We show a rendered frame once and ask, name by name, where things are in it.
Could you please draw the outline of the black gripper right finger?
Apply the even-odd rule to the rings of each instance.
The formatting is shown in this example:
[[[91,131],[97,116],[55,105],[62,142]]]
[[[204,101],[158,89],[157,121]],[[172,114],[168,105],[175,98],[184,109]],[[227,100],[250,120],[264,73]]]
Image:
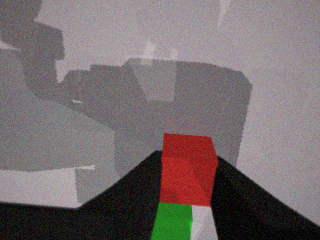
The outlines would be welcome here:
[[[320,227],[217,156],[210,206],[218,240],[320,240]]]

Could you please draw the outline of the red block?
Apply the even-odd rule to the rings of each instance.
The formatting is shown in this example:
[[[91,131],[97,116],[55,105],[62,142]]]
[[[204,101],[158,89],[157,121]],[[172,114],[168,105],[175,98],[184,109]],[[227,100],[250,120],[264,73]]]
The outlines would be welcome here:
[[[211,137],[164,133],[160,201],[210,206],[217,155]]]

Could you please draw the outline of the green block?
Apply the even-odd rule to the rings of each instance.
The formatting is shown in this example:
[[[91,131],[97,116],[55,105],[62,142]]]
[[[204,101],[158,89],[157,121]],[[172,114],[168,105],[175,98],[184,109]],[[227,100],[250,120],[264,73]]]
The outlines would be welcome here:
[[[190,236],[192,229],[192,205],[159,202],[156,217],[190,220]]]
[[[191,240],[190,220],[156,217],[151,240]]]

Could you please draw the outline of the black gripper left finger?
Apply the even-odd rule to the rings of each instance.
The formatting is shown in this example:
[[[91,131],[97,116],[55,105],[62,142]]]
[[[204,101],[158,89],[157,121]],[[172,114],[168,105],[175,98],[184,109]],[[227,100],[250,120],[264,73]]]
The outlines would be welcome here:
[[[162,151],[77,208],[0,202],[0,240],[151,240]]]

